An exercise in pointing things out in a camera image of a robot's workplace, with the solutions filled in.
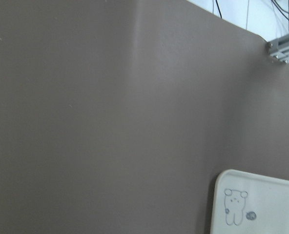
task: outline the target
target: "plastic tray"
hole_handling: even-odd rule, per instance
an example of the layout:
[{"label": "plastic tray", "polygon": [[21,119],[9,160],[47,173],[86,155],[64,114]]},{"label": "plastic tray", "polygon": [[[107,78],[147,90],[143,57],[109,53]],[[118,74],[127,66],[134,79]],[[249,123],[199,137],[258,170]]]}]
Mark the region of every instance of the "plastic tray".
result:
[{"label": "plastic tray", "polygon": [[289,234],[289,181],[227,170],[216,180],[211,234]]}]

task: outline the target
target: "black cable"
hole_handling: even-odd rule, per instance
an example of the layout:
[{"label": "black cable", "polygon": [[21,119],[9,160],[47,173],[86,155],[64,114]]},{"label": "black cable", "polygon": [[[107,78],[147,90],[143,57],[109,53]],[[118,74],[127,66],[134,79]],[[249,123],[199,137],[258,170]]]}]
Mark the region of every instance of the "black cable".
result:
[{"label": "black cable", "polygon": [[274,0],[271,0],[271,2],[275,5],[275,7],[278,9],[278,11],[284,16],[284,18],[286,18],[289,21],[289,18],[286,17],[285,14],[283,14],[283,12],[280,10],[280,8],[275,4]]},{"label": "black cable", "polygon": [[219,5],[218,5],[218,1],[217,0],[216,0],[216,5],[217,5],[217,9],[218,9],[219,15],[221,16],[221,18],[223,18],[222,17],[222,13],[221,13],[221,9],[219,9]]},{"label": "black cable", "polygon": [[278,6],[283,12],[286,12],[287,14],[289,14],[289,11],[286,11],[286,10],[282,9],[282,7],[277,3],[276,0],[274,0],[274,2],[277,4],[277,6]]}]

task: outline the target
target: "bear's ear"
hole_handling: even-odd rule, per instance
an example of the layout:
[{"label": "bear's ear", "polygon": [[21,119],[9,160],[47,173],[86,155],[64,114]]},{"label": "bear's ear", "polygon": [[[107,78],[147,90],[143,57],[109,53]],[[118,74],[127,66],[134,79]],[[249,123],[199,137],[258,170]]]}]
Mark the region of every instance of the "bear's ear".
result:
[{"label": "bear's ear", "polygon": [[231,196],[232,195],[232,190],[231,189],[225,189],[225,194],[227,196]]},{"label": "bear's ear", "polygon": [[246,198],[248,196],[248,193],[246,191],[242,191],[240,196]]}]

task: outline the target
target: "cartoon bear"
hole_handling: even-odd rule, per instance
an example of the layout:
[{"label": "cartoon bear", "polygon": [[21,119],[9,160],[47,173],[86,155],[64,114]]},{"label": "cartoon bear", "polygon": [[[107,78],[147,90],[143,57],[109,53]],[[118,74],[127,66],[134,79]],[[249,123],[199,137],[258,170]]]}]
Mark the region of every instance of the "cartoon bear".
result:
[{"label": "cartoon bear", "polygon": [[225,189],[226,223],[239,226],[243,220],[243,210],[246,206],[246,191]]}]

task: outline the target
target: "white floor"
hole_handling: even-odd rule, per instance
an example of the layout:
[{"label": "white floor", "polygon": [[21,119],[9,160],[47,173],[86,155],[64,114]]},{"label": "white floor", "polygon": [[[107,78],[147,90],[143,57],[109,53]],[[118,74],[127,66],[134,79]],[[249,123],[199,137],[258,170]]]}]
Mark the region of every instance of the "white floor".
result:
[{"label": "white floor", "polygon": [[[219,17],[215,0],[188,1]],[[289,9],[289,0],[277,2],[283,9]],[[266,41],[289,33],[289,22],[271,0],[218,0],[218,3],[224,20],[260,35]]]}]

